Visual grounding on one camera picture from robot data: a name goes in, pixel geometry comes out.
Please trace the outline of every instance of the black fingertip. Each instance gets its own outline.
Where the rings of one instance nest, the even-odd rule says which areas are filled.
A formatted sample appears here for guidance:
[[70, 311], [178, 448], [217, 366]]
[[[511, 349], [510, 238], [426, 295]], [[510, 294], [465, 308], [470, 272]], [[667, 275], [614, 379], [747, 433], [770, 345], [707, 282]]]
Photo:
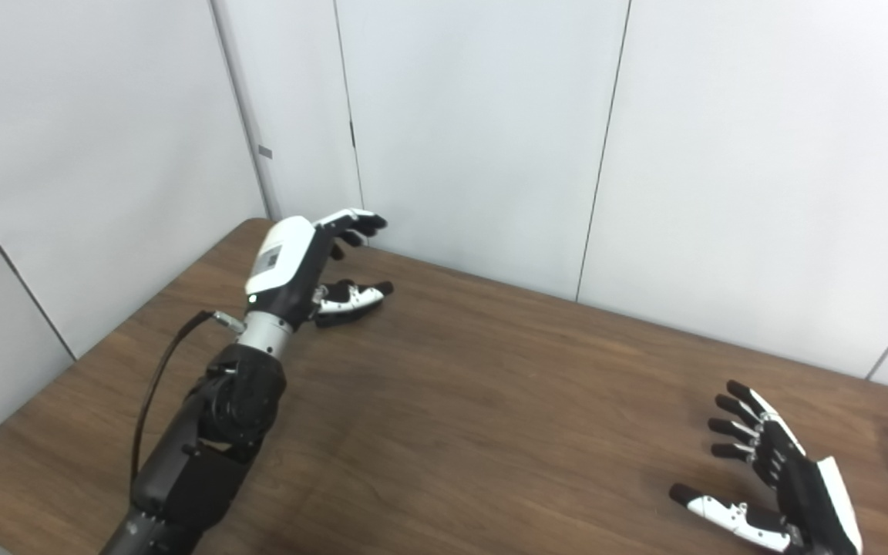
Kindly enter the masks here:
[[723, 411], [734, 413], [737, 410], [739, 403], [728, 395], [719, 393], [715, 395], [715, 404]]
[[751, 399], [752, 390], [748, 386], [744, 386], [743, 384], [736, 382], [734, 379], [728, 380], [726, 384], [726, 388], [728, 392], [735, 395], [739, 399]]
[[726, 433], [728, 431], [728, 421], [727, 419], [709, 418], [708, 429], [712, 432]]
[[697, 489], [691, 488], [691, 486], [685, 486], [684, 484], [670, 486], [670, 499], [680, 503], [681, 506], [687, 506], [691, 501], [700, 499], [702, 496], [704, 494], [698, 492]]
[[711, 454], [718, 458], [736, 458], [738, 450], [729, 443], [713, 443], [711, 446]]
[[372, 287], [376, 288], [376, 291], [379, 291], [380, 294], [390, 295], [395, 289], [392, 287], [391, 281], [383, 281], [381, 284], [372, 285]]

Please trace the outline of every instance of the open robotic hand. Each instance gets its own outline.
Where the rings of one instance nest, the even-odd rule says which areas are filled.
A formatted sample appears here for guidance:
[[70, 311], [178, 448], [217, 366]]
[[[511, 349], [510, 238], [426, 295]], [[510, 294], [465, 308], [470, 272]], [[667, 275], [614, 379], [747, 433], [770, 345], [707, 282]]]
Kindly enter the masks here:
[[391, 294], [387, 281], [356, 285], [350, 280], [318, 284], [328, 256], [335, 260], [345, 251], [335, 243], [341, 238], [358, 247], [385, 227], [378, 214], [346, 208], [313, 224], [305, 217], [289, 217], [269, 230], [258, 252], [246, 294], [247, 313], [264, 312], [281, 319], [296, 331], [307, 320], [331, 327], [358, 320]]
[[728, 383], [735, 397], [718, 395], [718, 407], [742, 422], [709, 419], [712, 432], [738, 443], [716, 443], [713, 456], [749, 464], [776, 492], [779, 512], [733, 503], [674, 484], [670, 497], [692, 513], [755, 544], [787, 555], [860, 555], [859, 524], [834, 457], [814, 462], [778, 412], [755, 391]]
[[[289, 217], [269, 230], [246, 282], [244, 320], [202, 311], [173, 338], [146, 393], [133, 438], [129, 510], [102, 555], [187, 555], [225, 516], [274, 424], [286, 389], [285, 345], [304, 322], [331, 327], [358, 320], [392, 284], [320, 284], [328, 257], [345, 256], [385, 227], [365, 210], [341, 210], [311, 224]], [[139, 468], [139, 445], [153, 391], [184, 337], [207, 319], [237, 334], [204, 370]]]

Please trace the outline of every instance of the fingertip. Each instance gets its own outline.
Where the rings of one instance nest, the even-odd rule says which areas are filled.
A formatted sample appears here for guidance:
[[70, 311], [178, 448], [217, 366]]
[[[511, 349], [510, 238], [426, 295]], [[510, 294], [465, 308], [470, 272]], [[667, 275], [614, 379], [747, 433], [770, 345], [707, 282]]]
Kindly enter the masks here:
[[376, 289], [376, 291], [379, 291], [380, 294], [383, 294], [384, 296], [388, 296], [389, 294], [391, 294], [395, 290], [392, 287], [391, 281], [383, 281], [383, 282], [381, 282], [381, 284], [372, 285], [372, 287], [374, 287]]
[[732, 413], [739, 418], [744, 418], [742, 415], [742, 402], [737, 399], [732, 399], [728, 395], [719, 394], [718, 396], [715, 396], [715, 404], [723, 411]]
[[735, 395], [739, 399], [747, 399], [752, 396], [752, 390], [746, 385], [742, 383], [736, 382], [734, 379], [728, 380], [728, 383], [725, 384], [725, 387], [728, 389], [728, 392]]
[[700, 499], [702, 496], [704, 496], [702, 492], [691, 488], [691, 486], [680, 483], [670, 486], [670, 499], [680, 503], [681, 506], [690, 505], [691, 501]]

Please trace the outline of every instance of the silver metal joint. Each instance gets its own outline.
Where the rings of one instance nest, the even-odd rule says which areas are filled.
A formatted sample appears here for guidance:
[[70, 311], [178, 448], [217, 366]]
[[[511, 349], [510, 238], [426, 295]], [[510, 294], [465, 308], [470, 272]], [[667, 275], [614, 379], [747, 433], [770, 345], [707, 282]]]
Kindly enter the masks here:
[[246, 314], [244, 323], [246, 330], [242, 331], [236, 343], [267, 352], [277, 360], [293, 337], [293, 328], [289, 324], [267, 312], [254, 310]]
[[324, 287], [324, 285], [318, 285], [318, 288], [314, 289], [314, 304], [321, 304], [321, 300], [324, 300], [325, 296], [328, 296], [328, 288]]
[[215, 322], [222, 324], [222, 326], [229, 330], [235, 331], [236, 334], [242, 334], [243, 331], [246, 331], [246, 323], [230, 314], [215, 310], [211, 317], [214, 318]]

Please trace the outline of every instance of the black robotic palm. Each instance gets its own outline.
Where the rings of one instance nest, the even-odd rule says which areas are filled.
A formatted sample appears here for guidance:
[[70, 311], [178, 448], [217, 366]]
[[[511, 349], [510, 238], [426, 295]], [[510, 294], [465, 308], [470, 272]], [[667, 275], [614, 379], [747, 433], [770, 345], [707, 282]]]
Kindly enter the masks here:
[[787, 555], [860, 555], [863, 548], [848, 490], [833, 457], [814, 462], [777, 411], [749, 387], [728, 383], [733, 397], [718, 395], [719, 408], [741, 422], [709, 419], [713, 432], [737, 443], [716, 443], [713, 456], [749, 464], [776, 492], [779, 512], [731, 503], [674, 484], [670, 497], [738, 537]]

